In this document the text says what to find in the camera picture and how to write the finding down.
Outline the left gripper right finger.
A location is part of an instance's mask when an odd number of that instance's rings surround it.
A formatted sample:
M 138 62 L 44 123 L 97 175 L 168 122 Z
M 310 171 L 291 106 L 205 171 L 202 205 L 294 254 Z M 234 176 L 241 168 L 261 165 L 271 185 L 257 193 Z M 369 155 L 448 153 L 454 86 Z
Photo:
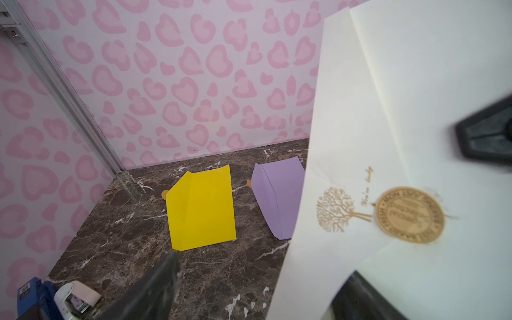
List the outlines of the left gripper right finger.
M 335 319 L 407 319 L 357 271 L 343 284 L 331 306 Z

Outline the purple envelope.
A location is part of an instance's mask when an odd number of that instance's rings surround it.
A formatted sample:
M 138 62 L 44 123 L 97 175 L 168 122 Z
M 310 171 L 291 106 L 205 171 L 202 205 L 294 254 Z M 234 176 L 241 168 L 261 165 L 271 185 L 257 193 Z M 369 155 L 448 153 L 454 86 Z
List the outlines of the purple envelope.
M 297 156 L 254 166 L 251 188 L 267 226 L 279 240 L 293 237 L 304 179 Z

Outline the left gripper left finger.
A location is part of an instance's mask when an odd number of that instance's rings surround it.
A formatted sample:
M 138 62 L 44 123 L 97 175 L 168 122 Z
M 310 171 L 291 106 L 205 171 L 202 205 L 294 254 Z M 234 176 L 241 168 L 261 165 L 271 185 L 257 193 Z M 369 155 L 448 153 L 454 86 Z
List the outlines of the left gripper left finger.
M 98 319 L 167 319 L 179 286 L 179 260 L 166 253 Z

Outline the white envelope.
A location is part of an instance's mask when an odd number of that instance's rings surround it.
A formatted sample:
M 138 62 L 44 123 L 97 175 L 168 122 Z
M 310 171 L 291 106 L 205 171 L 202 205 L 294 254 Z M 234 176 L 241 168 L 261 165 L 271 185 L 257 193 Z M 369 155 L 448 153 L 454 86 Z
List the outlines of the white envelope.
M 299 217 L 268 319 L 320 319 L 358 271 L 408 319 L 511 318 L 511 167 L 462 156 L 454 126 L 511 93 L 510 1 L 368 1 L 327 17 Z M 378 199 L 424 191 L 427 244 Z

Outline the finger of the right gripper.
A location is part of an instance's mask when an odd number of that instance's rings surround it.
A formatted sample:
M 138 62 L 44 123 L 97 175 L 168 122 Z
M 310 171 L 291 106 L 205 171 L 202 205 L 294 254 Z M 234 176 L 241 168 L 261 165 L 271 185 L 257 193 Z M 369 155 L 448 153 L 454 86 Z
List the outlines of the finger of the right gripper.
M 464 157 L 511 165 L 511 96 L 458 122 L 455 135 Z

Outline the yellow envelope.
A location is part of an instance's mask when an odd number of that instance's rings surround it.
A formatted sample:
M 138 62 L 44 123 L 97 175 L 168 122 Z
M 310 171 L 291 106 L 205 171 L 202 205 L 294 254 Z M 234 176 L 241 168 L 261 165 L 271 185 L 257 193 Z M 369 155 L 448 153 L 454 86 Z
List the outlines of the yellow envelope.
M 188 171 L 161 195 L 174 250 L 237 239 L 229 165 L 199 173 Z

